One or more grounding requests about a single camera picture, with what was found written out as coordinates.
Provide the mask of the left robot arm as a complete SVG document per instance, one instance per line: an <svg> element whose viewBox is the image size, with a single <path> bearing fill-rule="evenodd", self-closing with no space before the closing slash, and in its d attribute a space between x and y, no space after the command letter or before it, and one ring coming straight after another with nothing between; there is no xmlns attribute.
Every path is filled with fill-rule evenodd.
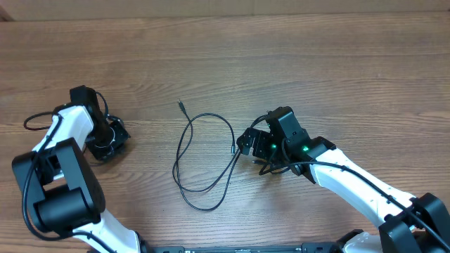
<svg viewBox="0 0 450 253"><path fill-rule="evenodd" d="M40 240L77 238L95 252L151 252L137 232L107 210L102 187L84 156L88 149L96 160L107 162L130 137L120 118L100 108L100 99L87 86L70 89L70 102L49 113L52 124L45 137L13 159L24 222Z"/></svg>

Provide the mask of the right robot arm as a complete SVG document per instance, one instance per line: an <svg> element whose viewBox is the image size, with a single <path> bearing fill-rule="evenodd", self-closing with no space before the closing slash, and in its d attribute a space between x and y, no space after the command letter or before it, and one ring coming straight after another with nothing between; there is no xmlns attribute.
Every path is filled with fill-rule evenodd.
<svg viewBox="0 0 450 253"><path fill-rule="evenodd" d="M336 242L304 243L302 252L448 252L449 211L435 195L416 197L377 179L324 137L311 138L290 107L258 117L238 138L240 153L262 165L260 175L291 171L326 188L377 229L354 230Z"/></svg>

